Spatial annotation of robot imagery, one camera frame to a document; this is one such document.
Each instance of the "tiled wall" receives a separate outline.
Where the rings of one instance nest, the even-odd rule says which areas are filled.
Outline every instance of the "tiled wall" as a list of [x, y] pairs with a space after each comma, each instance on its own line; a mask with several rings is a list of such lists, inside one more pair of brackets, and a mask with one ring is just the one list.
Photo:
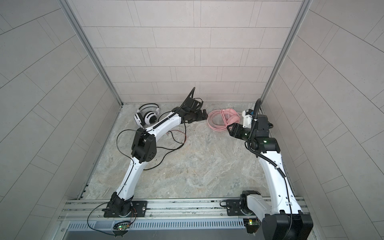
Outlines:
[[263, 104], [321, 239], [384, 237], [383, 16], [314, 0]]
[[0, 5], [0, 239], [41, 239], [119, 105], [56, 0]]
[[301, 1], [68, 0], [123, 102], [256, 101]]

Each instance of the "headphones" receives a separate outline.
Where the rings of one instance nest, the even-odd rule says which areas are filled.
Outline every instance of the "headphones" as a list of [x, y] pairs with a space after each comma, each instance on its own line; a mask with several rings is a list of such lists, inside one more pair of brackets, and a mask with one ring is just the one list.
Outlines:
[[[153, 111], [148, 111], [143, 115], [141, 115], [141, 112], [146, 108], [156, 108], [154, 113]], [[144, 127], [145, 125], [151, 125], [154, 124], [157, 121], [157, 118], [160, 115], [160, 108], [159, 105], [156, 103], [147, 103], [139, 107], [139, 109], [136, 111], [136, 114], [134, 116], [136, 124], [139, 127]]]

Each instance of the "gray vertical beam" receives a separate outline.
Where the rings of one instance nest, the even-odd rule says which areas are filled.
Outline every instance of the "gray vertical beam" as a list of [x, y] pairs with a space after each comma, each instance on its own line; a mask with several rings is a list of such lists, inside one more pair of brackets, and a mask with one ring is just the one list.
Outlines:
[[63, 10], [65, 16], [67, 17], [68, 21], [70, 22], [72, 28], [76, 32], [77, 36], [80, 39], [80, 42], [85, 47], [85, 50], [87, 51], [89, 57], [91, 58], [93, 64], [96, 66], [97, 71], [99, 71], [101, 77], [106, 82], [108, 88], [112, 91], [113, 95], [115, 96], [116, 100], [118, 101], [120, 107], [122, 106], [122, 101], [120, 99], [120, 96], [116, 92], [116, 89], [112, 85], [111, 80], [109, 79], [107, 73], [104, 70], [104, 67], [101, 65], [101, 62], [99, 58], [97, 57], [95, 51], [93, 50], [88, 38], [86, 37], [83, 28], [80, 26], [79, 22], [77, 21], [71, 7], [69, 6], [67, 0], [58, 0], [58, 3]]
[[294, 38], [295, 38], [299, 28], [300, 28], [301, 23], [304, 20], [305, 15], [308, 12], [308, 9], [310, 7], [311, 2], [312, 2], [312, 0], [303, 0], [302, 4], [300, 6], [300, 9], [297, 12], [296, 18], [292, 24], [291, 30], [289, 31], [288, 37], [285, 40], [285, 43], [281, 49], [280, 55], [277, 58], [275, 66], [273, 67], [271, 76], [269, 77], [269, 80], [268, 80], [268, 82], [265, 86], [265, 89], [263, 91], [263, 94], [261, 97], [262, 102], [264, 102], [264, 99], [265, 99], [266, 95], [268, 94], [268, 91], [271, 88], [271, 85], [272, 85], [273, 81], [275, 80], [277, 73], [280, 70], [280, 67], [283, 63], [283, 60], [284, 60], [285, 56], [287, 55], [289, 48], [292, 45], [292, 42], [293, 42], [293, 40], [294, 40]]

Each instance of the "pink cable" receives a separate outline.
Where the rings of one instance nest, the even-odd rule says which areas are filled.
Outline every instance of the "pink cable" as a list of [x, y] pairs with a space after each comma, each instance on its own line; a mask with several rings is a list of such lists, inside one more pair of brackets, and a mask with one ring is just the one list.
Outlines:
[[[221, 114], [221, 117], [223, 118], [224, 125], [216, 125], [213, 123], [212, 118], [215, 116]], [[210, 128], [212, 128], [215, 131], [224, 131], [227, 129], [228, 125], [231, 125], [232, 123], [239, 123], [240, 122], [240, 115], [233, 110], [232, 108], [228, 109], [221, 109], [221, 110], [213, 110], [209, 113], [208, 119], [207, 119], [208, 125]]]

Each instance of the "back wall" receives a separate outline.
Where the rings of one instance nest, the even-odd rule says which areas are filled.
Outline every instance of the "back wall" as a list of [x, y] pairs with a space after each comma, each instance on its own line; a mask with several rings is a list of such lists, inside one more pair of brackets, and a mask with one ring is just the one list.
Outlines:
[[256, 101], [301, 1], [68, 0], [123, 102]]

